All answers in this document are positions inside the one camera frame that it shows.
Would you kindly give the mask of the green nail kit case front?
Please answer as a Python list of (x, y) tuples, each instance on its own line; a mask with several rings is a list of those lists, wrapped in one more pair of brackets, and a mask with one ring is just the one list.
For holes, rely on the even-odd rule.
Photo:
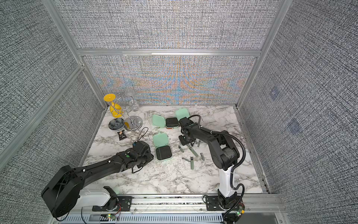
[(153, 136), (156, 158), (166, 161), (172, 158), (172, 150), (169, 145), (169, 137), (166, 133), (158, 133)]

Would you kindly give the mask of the large green nail clipper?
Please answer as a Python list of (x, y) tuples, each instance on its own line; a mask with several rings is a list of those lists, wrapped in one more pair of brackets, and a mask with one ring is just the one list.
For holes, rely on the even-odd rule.
[(199, 155), (196, 153), (196, 151), (192, 147), (189, 147), (189, 150), (194, 154), (195, 157), (199, 157)]

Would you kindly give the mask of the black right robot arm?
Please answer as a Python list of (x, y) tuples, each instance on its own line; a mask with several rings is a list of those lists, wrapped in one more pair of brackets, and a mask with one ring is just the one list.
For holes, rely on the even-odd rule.
[(201, 116), (198, 114), (183, 117), (179, 120), (182, 145), (192, 144), (196, 140), (206, 143), (214, 165), (219, 169), (218, 201), (224, 210), (229, 210), (241, 203), (245, 186), (239, 183), (235, 186), (235, 170), (246, 159), (246, 149), (243, 143), (228, 131), (213, 131), (203, 127)]

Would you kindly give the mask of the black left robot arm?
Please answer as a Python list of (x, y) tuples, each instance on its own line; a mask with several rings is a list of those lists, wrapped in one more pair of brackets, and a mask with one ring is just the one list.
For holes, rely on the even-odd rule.
[(111, 174), (133, 170), (135, 166), (142, 169), (153, 159), (150, 146), (137, 141), (132, 148), (103, 161), (77, 168), (63, 166), (44, 187), (41, 197), (54, 218), (62, 217), (75, 207), (80, 191), (87, 185)]

